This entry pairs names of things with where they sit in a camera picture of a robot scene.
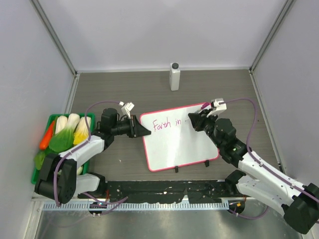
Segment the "purple capped marker pen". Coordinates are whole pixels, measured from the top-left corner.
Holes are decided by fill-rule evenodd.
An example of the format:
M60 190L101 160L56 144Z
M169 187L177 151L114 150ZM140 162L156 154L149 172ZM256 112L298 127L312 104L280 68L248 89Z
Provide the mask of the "purple capped marker pen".
M209 102L205 102L202 104L197 104L197 105L189 105L187 106L187 113L185 114L185 118L184 118L184 122L189 121L189 113L193 113L193 114L199 114L201 113L203 110L209 109L211 107L211 104Z

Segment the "pink framed whiteboard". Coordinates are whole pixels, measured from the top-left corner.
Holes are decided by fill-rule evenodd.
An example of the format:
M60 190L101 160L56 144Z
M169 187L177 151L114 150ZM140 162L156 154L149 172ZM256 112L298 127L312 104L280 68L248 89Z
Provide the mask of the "pink framed whiteboard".
M157 172L215 160L219 151L205 132L196 132L184 122L187 106L144 113L140 123L150 130L143 137L148 168Z

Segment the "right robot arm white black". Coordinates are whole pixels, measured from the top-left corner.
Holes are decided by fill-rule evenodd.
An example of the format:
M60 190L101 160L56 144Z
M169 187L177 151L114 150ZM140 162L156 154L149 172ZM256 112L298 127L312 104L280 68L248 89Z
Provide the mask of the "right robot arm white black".
M229 196L250 196L283 216L295 231L307 234L319 222L319 188L305 185L274 168L236 137L229 119L220 119L209 110L189 113L195 131L203 131L215 144L222 159L236 170L226 178Z

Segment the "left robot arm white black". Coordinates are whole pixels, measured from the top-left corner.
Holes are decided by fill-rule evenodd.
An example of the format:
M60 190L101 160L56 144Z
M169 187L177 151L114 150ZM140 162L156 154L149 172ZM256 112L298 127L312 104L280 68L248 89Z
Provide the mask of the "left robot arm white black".
M121 120L116 109L104 109L89 140L65 152L50 153L44 158L35 193L55 200L58 205L68 203L73 196L86 193L96 199L102 198L107 190L105 177L97 173L77 175L77 169L105 151L115 136L123 134L137 138L150 135L151 131L142 126L135 115Z

